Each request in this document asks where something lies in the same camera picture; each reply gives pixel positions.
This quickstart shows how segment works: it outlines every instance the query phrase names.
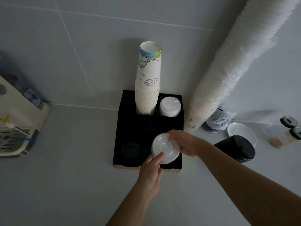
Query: person's left hand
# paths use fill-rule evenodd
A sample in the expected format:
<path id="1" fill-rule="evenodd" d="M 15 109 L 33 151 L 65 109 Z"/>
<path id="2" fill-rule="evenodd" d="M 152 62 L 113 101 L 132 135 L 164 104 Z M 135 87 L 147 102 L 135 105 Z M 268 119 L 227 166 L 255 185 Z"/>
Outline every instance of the person's left hand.
<path id="1" fill-rule="evenodd" d="M 149 155 L 140 168 L 136 184 L 140 186 L 150 198 L 156 196 L 159 191 L 160 178 L 163 173 L 163 169 L 160 168 L 160 162 L 163 156 L 163 152 L 158 154 L 155 158 Z"/>

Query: blue and green cup band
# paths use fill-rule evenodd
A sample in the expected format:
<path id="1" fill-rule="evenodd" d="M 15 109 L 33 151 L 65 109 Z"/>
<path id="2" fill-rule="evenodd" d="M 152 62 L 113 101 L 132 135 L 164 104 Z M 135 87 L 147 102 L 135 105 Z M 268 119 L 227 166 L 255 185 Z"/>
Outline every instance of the blue and green cup band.
<path id="1" fill-rule="evenodd" d="M 148 52 L 148 51 L 144 51 L 140 48 L 140 54 L 142 56 L 145 56 L 145 57 L 151 57 L 151 58 L 154 58 L 154 57 L 158 57 L 161 55 L 161 51 L 158 51 L 158 52 Z"/>

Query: gray tiled wall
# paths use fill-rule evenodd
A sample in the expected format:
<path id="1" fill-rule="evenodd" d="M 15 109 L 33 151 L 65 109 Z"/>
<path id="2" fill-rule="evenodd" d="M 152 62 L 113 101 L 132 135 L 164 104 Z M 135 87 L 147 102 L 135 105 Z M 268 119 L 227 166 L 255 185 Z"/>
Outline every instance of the gray tiled wall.
<path id="1" fill-rule="evenodd" d="M 160 91 L 182 94 L 187 108 L 245 2 L 0 0 L 0 53 L 51 103 L 118 109 L 122 90 L 134 89 L 139 44 L 157 41 L 163 47 Z M 238 119 L 268 122 L 284 111 L 297 116 L 299 13 L 300 7 L 279 32 L 278 45 L 226 100 Z"/>

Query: forearm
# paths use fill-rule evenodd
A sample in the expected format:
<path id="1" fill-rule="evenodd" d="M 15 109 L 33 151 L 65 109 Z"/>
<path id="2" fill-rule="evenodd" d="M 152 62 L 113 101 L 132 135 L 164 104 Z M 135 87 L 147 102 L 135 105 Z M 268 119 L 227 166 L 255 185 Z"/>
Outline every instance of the forearm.
<path id="1" fill-rule="evenodd" d="M 198 156 L 252 225 L 283 225 L 301 220 L 301 198 L 199 139 Z"/>
<path id="2" fill-rule="evenodd" d="M 141 225 L 150 201 L 151 197 L 145 193 L 144 188 L 139 184 L 135 184 L 111 217 L 107 226 Z"/>

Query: glass jar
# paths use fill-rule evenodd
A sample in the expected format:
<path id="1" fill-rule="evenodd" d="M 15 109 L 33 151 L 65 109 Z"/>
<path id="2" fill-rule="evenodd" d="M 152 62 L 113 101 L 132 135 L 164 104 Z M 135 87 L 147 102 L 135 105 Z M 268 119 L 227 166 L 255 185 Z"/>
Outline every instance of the glass jar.
<path id="1" fill-rule="evenodd" d="M 289 128 L 298 126 L 298 122 L 291 116 L 284 116 L 274 121 L 263 129 L 263 132 L 269 137 L 277 137 L 288 131 Z"/>
<path id="2" fill-rule="evenodd" d="M 271 137 L 269 139 L 269 142 L 273 147 L 281 148 L 284 145 L 288 145 L 293 142 L 298 142 L 300 140 L 301 140 L 301 128 L 294 127 L 285 131 L 279 136 Z"/>

